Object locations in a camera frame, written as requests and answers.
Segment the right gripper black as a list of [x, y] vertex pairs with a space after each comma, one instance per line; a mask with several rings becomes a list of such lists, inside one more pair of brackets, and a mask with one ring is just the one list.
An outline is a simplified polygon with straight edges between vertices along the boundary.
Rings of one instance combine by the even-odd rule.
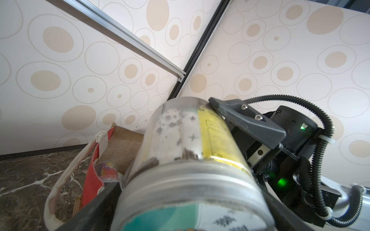
[[305, 108], [322, 125], [286, 106], [260, 114], [240, 99], [211, 97], [210, 106], [226, 119], [232, 137], [260, 184], [304, 223], [323, 227], [318, 213], [332, 209], [340, 197], [321, 181], [322, 159], [333, 134], [330, 117], [315, 105]]

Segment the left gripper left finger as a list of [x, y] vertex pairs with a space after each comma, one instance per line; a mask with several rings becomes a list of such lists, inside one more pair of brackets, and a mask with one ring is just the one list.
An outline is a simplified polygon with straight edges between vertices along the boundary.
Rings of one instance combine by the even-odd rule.
[[91, 202], [57, 230], [109, 231], [120, 194], [120, 184], [118, 182], [110, 183]]

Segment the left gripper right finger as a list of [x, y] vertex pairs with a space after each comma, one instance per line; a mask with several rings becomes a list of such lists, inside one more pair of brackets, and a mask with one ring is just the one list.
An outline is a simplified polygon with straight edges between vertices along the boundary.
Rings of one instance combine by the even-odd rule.
[[314, 231], [289, 208], [272, 196], [267, 189], [263, 187], [260, 187], [260, 189], [278, 231]]

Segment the wide jar pineapple lid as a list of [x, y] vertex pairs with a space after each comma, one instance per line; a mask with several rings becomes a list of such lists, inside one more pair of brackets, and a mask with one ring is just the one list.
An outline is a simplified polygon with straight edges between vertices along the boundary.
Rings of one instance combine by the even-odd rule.
[[275, 222], [225, 121], [195, 97], [149, 120], [113, 231], [272, 231]]

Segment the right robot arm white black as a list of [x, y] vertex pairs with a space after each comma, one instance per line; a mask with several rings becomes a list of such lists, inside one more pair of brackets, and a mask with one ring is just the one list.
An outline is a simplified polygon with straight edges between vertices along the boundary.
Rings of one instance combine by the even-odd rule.
[[331, 228], [370, 228], [370, 100], [332, 94], [329, 112], [272, 94], [210, 98], [226, 119], [257, 182], [284, 213]]

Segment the red burlap canvas bag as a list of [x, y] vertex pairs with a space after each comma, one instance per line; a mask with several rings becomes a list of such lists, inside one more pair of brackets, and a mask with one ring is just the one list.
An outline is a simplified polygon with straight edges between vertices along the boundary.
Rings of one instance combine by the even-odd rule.
[[115, 123], [111, 125], [109, 130], [97, 133], [72, 160], [49, 193], [43, 215], [47, 230], [55, 231], [64, 224], [55, 214], [57, 199], [67, 180], [87, 156], [92, 158], [83, 186], [80, 209], [85, 207], [104, 189], [104, 184], [94, 168], [96, 164], [104, 161], [111, 162], [117, 167], [118, 173], [125, 174], [137, 156], [143, 138], [143, 134], [117, 126]]

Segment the small jar red label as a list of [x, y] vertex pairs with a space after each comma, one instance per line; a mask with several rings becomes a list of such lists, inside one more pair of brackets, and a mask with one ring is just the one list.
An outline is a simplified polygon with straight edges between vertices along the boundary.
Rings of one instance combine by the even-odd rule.
[[97, 164], [95, 172], [104, 185], [119, 182], [119, 175], [116, 166], [111, 162], [102, 162]]

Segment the horizontal aluminium rail back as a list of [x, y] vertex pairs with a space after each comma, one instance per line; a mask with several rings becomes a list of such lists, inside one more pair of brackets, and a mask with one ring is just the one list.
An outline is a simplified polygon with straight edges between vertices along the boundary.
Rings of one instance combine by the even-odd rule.
[[89, 1], [64, 1], [66, 4], [81, 12], [86, 17], [90, 18], [98, 25], [110, 31], [120, 39], [124, 40], [132, 46], [132, 50], [143, 56], [145, 59], [153, 62], [154, 64], [166, 69], [178, 78], [178, 82], [182, 82], [185, 77], [185, 71], [180, 69], [177, 65], [173, 64], [170, 60], [165, 58], [155, 49], [143, 42], [135, 34], [130, 32], [124, 26], [112, 19], [102, 10], [97, 8]]

